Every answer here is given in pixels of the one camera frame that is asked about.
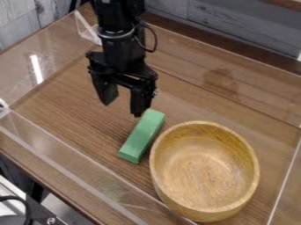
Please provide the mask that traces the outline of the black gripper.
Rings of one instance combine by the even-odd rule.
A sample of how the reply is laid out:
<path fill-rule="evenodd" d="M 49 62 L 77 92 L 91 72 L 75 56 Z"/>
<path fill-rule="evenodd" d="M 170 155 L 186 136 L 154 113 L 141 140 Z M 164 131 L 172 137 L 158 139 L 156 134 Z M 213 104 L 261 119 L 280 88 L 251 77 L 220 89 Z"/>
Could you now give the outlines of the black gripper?
<path fill-rule="evenodd" d="M 90 61 L 89 72 L 99 100 L 109 105 L 118 97 L 118 86 L 131 89 L 131 114 L 141 117 L 152 107 L 156 96 L 158 75 L 146 64 L 146 54 L 157 50 L 146 47 L 146 32 L 98 32 L 102 39 L 102 52 L 90 51 L 86 56 Z"/>

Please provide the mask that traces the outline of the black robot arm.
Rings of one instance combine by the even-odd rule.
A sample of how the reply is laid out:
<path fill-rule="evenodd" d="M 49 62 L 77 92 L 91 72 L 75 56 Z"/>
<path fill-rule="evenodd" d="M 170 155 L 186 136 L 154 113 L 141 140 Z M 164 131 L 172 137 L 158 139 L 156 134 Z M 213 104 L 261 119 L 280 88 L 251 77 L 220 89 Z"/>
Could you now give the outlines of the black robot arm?
<path fill-rule="evenodd" d="M 146 47 L 142 22 L 145 0 L 93 0 L 93 9 L 98 18 L 97 35 L 102 40 L 102 52 L 90 51 L 89 72 L 99 99 L 109 105 L 119 96 L 118 86 L 131 91 L 131 114 L 141 117 L 152 107 L 156 96 L 158 74 L 148 65 L 146 53 L 157 50 Z"/>

